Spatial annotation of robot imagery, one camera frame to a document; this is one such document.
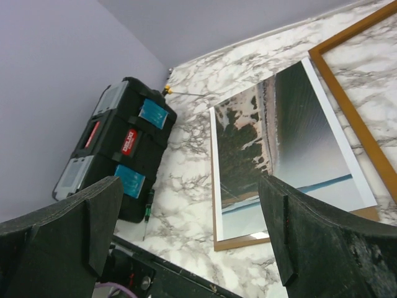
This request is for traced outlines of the brown frame backing board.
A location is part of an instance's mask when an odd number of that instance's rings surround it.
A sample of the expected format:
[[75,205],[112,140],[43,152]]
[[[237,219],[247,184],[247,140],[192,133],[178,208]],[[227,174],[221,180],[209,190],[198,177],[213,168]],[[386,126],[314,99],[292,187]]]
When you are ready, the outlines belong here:
[[[211,121],[211,153],[212,153],[212,204],[213,204],[213,233],[214,233],[214,250],[222,251],[233,248],[241,248],[244,246],[256,245],[270,241],[270,236],[265,226],[265,220],[261,209],[261,203],[257,191],[244,195],[241,202],[233,203],[232,209],[224,211],[221,208],[221,181],[218,142],[216,140],[216,115],[215,108],[210,108]],[[352,201],[355,207],[351,209],[350,203],[342,203],[342,201],[329,201],[334,207],[340,207],[344,211],[349,211],[354,215],[358,215],[365,219],[378,221],[379,215],[375,206],[377,205],[375,196],[373,195],[370,185],[365,178],[364,173],[360,169],[359,163],[349,147],[348,141],[342,136],[341,129],[337,129],[336,140],[342,146],[342,155],[347,160],[347,165],[352,174],[352,180],[359,193],[359,198]],[[249,209],[254,209],[254,215],[247,217],[247,222],[252,223],[253,219],[258,219],[261,223],[255,231],[248,231],[239,234],[237,237],[225,237],[224,225],[222,217],[225,215],[231,217],[232,214],[238,212],[244,219]]]

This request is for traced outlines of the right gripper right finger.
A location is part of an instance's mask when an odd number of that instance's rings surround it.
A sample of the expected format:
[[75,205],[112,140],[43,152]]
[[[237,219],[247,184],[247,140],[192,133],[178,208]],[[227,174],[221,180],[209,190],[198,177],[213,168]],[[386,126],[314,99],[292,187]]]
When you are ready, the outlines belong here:
[[396,297],[396,227],[310,197],[274,176],[259,197],[289,297]]

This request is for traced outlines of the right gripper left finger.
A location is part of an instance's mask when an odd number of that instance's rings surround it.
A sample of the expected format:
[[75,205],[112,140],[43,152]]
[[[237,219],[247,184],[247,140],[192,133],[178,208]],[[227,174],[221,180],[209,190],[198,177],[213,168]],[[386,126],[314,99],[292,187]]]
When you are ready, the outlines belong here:
[[120,178],[108,176],[1,223],[1,297],[91,297],[122,197]]

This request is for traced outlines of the landscape photo print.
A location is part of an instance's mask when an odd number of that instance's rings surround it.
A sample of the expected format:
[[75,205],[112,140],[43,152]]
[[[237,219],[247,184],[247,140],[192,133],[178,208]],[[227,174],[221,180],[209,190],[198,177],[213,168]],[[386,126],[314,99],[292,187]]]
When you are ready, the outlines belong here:
[[[221,208],[232,209],[258,190],[264,174],[329,204],[350,203],[359,193],[342,146],[343,129],[308,58],[213,106],[218,142]],[[236,212],[223,216],[225,237],[261,226]]]

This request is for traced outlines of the green black screwdriver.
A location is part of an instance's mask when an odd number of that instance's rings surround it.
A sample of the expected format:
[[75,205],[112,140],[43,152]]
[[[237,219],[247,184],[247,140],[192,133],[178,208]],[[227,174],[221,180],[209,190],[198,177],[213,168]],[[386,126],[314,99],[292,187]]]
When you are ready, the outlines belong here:
[[151,216],[151,208],[153,205],[154,194],[155,194],[155,190],[151,189],[148,193],[148,199],[147,199],[146,205],[145,205],[145,216],[144,216],[145,228],[144,228],[143,238],[142,238],[143,241],[145,240],[145,237],[146,237],[148,222],[149,222],[149,218]]

